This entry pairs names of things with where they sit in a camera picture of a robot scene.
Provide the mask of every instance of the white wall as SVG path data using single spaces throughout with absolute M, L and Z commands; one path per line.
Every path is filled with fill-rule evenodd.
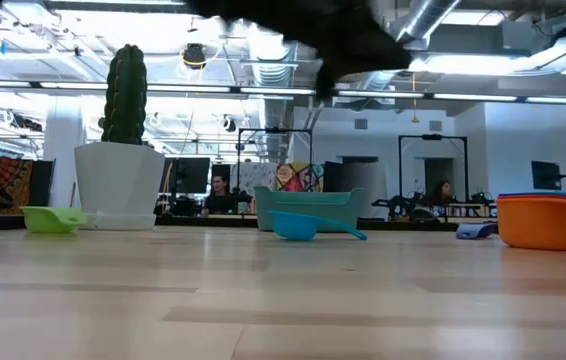
M 396 114 L 393 110 L 366 110 L 353 112 L 347 109 L 325 109 L 314 128 L 314 162 L 340 162 L 342 156 L 378 157 L 386 169 L 387 194 L 399 193 L 398 135 L 429 134 L 429 121 L 443 121 L 442 135 L 454 135 L 454 120 L 444 111 L 418 111 L 419 123 L 413 123 L 412 111 Z M 307 109 L 295 109 L 295 127 L 301 128 L 307 118 Z M 355 119 L 367 119 L 368 130 L 355 130 Z M 456 146 L 463 149 L 462 143 Z M 451 158 L 455 160 L 455 183 L 464 187 L 463 153 L 449 141 L 403 141 L 403 194 L 423 188 L 425 167 L 423 158 Z M 293 158 L 306 158 L 307 154 L 293 154 Z
M 566 173 L 566 106 L 479 104 L 455 120 L 468 137 L 470 193 L 532 192 L 532 161 L 558 163 Z M 566 179 L 562 181 L 566 191 Z
M 456 135 L 467 137 L 468 183 L 470 194 L 477 189 L 487 191 L 487 147 L 485 133 L 485 105 L 478 104 L 456 117 Z

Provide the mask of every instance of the person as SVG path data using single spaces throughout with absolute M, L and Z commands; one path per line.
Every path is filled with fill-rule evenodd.
M 452 204 L 456 203 L 456 198 L 452 196 L 452 187 L 448 180 L 441 180 L 436 184 L 434 192 L 430 195 L 433 204 Z
M 227 179 L 216 175 L 212 177 L 212 193 L 203 204 L 203 217 L 210 214 L 229 213 L 234 210 L 234 197 L 227 192 Z

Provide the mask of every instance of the colorful painting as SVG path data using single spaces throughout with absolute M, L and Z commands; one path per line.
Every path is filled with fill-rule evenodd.
M 10 209 L 0 209 L 0 215 L 22 214 L 20 206 L 30 202 L 30 179 L 32 177 L 30 160 L 0 158 L 0 189 L 5 190 L 14 199 Z
M 322 192 L 323 165 L 295 162 L 279 165 L 276 172 L 276 190 L 290 192 Z

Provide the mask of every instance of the man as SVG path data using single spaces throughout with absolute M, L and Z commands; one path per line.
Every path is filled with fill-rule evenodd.
M 213 176 L 212 193 L 205 199 L 203 217 L 210 214 L 227 214 L 234 211 L 235 205 L 234 197 L 228 194 L 227 180 L 220 175 Z

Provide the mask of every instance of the computer monitor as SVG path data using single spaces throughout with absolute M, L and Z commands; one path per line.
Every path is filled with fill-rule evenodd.
M 160 192 L 206 194 L 210 174 L 209 158 L 168 158 L 163 169 Z
M 558 164 L 532 161 L 532 180 L 535 190 L 561 190 L 561 169 Z

